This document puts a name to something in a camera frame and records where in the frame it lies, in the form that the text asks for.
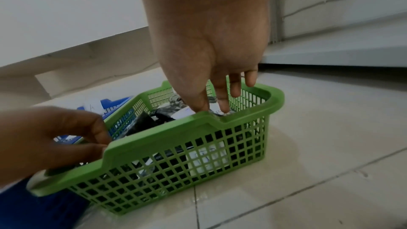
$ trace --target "white tile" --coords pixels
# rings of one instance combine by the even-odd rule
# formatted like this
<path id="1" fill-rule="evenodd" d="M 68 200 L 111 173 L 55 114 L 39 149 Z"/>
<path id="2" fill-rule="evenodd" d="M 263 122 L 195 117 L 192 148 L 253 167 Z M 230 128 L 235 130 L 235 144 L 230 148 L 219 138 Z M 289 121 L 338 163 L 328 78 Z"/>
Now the white tile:
<path id="1" fill-rule="evenodd" d="M 407 146 L 407 93 L 391 82 L 270 73 L 258 82 L 286 97 L 270 118 L 266 158 L 196 187 L 201 228 Z"/>
<path id="2" fill-rule="evenodd" d="M 177 193 L 123 216 L 92 209 L 77 229 L 194 229 L 197 228 L 194 189 Z"/>
<path id="3" fill-rule="evenodd" d="M 218 228 L 406 228 L 406 167 L 403 152 Z"/>

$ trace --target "person's left hand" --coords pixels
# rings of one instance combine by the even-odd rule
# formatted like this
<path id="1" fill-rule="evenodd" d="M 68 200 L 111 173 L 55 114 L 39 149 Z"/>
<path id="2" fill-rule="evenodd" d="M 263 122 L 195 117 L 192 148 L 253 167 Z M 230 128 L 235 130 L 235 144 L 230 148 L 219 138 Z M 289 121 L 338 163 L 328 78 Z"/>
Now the person's left hand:
<path id="1" fill-rule="evenodd" d="M 57 144 L 60 135 L 90 143 Z M 58 107 L 0 113 L 0 187 L 44 169 L 100 159 L 111 138 L 98 114 Z"/>

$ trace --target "blue plastic basket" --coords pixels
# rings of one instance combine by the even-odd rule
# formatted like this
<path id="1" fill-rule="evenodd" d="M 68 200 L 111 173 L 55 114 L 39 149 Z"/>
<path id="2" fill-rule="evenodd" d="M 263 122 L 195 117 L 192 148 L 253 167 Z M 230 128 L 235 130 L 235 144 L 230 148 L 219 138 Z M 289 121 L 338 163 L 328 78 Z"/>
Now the blue plastic basket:
<path id="1" fill-rule="evenodd" d="M 111 101 L 110 99 L 102 99 L 100 103 L 102 104 L 103 109 L 105 109 L 105 112 L 103 114 L 103 120 L 105 120 L 107 117 L 109 117 L 111 114 L 113 114 L 119 107 L 123 106 L 124 103 L 126 103 L 131 97 L 127 98 L 121 98 L 116 101 Z M 77 108 L 77 110 L 85 110 L 83 106 L 80 106 Z M 74 138 L 71 138 L 70 140 L 66 140 L 68 135 L 62 135 L 56 137 L 54 140 L 56 142 L 62 143 L 62 144 L 73 144 L 77 142 L 81 137 L 76 136 Z"/>
<path id="2" fill-rule="evenodd" d="M 131 97 L 116 101 L 101 100 L 105 109 L 103 119 L 129 99 Z M 66 137 L 67 135 L 60 136 L 55 140 L 62 144 L 73 144 L 81 138 L 65 141 Z M 69 190 L 35 197 L 26 190 L 28 180 L 29 178 L 21 180 L 0 193 L 0 229 L 72 229 L 89 205 L 88 200 Z"/>

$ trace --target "finger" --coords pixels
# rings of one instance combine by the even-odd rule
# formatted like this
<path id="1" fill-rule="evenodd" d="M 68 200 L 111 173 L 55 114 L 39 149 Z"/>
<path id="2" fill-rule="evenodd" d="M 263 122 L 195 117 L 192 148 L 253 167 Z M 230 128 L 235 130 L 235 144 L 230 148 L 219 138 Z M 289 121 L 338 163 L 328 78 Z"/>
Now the finger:
<path id="1" fill-rule="evenodd" d="M 257 65 L 254 69 L 245 71 L 245 81 L 246 81 L 247 87 L 253 87 L 256 84 L 257 71 L 258 71 Z"/>
<path id="2" fill-rule="evenodd" d="M 101 159 L 107 146 L 94 143 L 77 145 L 52 144 L 45 169 L 93 162 Z"/>
<path id="3" fill-rule="evenodd" d="M 228 113 L 229 108 L 229 95 L 228 86 L 226 84 L 226 77 L 220 77 L 215 80 L 211 80 L 215 89 L 217 102 L 219 103 L 220 110 L 223 113 Z"/>
<path id="4" fill-rule="evenodd" d="M 59 124 L 54 128 L 53 137 L 64 134 L 77 135 L 85 137 L 92 143 L 103 145 L 112 141 L 103 118 L 92 112 L 63 109 Z"/>
<path id="5" fill-rule="evenodd" d="M 240 74 L 234 73 L 229 75 L 230 83 L 230 95 L 234 98 L 240 96 L 240 90 L 242 89 L 242 79 Z"/>
<path id="6" fill-rule="evenodd" d="M 180 93 L 182 100 L 190 106 L 190 108 L 198 113 L 200 111 L 209 110 L 208 95 L 206 94 L 206 87 L 198 95 L 182 95 Z"/>

